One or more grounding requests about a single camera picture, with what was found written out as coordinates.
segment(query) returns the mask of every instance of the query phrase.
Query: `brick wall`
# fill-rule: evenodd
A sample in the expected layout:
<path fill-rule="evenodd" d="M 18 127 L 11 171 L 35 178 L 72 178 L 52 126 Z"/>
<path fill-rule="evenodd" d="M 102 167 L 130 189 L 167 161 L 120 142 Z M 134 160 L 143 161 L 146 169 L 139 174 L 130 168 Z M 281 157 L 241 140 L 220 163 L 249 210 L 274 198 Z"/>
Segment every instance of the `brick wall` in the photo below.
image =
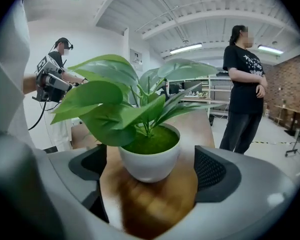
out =
<path fill-rule="evenodd" d="M 286 107 L 300 111 L 300 55 L 275 66 L 263 65 L 263 70 L 268 82 L 268 91 L 264 97 L 270 110 L 269 116 L 276 118 L 279 109 L 286 100 Z M 282 125 L 288 128 L 291 124 L 293 113 L 284 114 Z M 298 126 L 300 115 L 297 115 Z"/>

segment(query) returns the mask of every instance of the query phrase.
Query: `potted plant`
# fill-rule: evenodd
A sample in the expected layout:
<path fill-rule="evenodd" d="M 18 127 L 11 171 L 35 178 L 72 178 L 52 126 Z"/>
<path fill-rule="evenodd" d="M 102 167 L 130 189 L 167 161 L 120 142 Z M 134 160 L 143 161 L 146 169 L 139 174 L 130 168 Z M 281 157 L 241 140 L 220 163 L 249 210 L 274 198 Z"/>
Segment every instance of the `potted plant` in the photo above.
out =
<path fill-rule="evenodd" d="M 179 101 L 198 84 L 168 101 L 155 93 L 164 80 L 215 74 L 210 65 L 172 59 L 138 78 L 121 56 L 95 57 L 70 68 L 88 83 L 70 90 L 54 111 L 52 124 L 79 117 L 101 143 L 118 147 L 129 173 L 142 182 L 157 182 L 169 175 L 180 152 L 179 131 L 166 120 L 213 105 Z M 133 97 L 135 107 L 129 103 Z"/>

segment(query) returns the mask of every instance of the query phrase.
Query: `hand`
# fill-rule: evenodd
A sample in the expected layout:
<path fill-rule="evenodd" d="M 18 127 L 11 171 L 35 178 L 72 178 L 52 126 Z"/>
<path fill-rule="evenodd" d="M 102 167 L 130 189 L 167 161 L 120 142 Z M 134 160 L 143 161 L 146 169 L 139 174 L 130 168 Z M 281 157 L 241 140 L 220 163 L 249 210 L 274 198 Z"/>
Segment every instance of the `hand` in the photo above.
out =
<path fill-rule="evenodd" d="M 262 87 L 264 88 L 264 90 L 265 90 L 265 89 L 267 88 L 267 86 L 268 86 L 267 80 L 266 80 L 264 77 L 261 78 L 259 84 L 262 85 Z"/>
<path fill-rule="evenodd" d="M 266 90 L 261 84 L 258 84 L 258 86 L 255 89 L 255 93 L 256 97 L 261 99 L 266 95 Z"/>

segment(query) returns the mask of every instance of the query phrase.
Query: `white pants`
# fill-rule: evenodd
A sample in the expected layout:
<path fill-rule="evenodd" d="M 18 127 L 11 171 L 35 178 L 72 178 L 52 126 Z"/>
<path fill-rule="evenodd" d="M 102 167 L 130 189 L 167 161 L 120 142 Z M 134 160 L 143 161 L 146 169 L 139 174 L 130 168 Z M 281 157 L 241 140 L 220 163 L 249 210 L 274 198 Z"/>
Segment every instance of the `white pants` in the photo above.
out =
<path fill-rule="evenodd" d="M 54 106 L 56 106 L 56 102 L 47 102 L 45 110 L 52 109 Z M 54 124 L 51 124 L 52 120 L 55 117 L 55 114 L 52 113 L 54 110 L 57 109 L 59 105 L 57 105 L 54 109 L 45 111 L 44 117 L 46 119 L 46 124 L 48 131 L 50 132 L 50 136 L 54 142 L 54 145 L 58 149 L 58 151 L 69 151 L 72 149 L 70 144 L 70 135 L 71 135 L 71 120 L 64 120 L 61 122 L 56 122 Z"/>

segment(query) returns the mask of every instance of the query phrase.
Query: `ceiling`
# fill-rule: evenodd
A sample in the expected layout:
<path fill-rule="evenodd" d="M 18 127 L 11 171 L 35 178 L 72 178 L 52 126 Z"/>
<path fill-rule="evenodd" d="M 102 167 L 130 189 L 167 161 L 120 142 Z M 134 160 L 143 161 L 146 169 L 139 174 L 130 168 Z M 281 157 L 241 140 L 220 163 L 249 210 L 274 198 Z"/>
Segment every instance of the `ceiling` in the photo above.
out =
<path fill-rule="evenodd" d="M 123 35 L 129 28 L 163 58 L 221 59 L 234 25 L 254 34 L 252 52 L 267 64 L 276 55 L 258 45 L 289 53 L 300 46 L 300 32 L 279 0 L 25 0 L 29 21 L 78 20 Z M 170 55 L 170 50 L 202 43 L 202 49 Z"/>

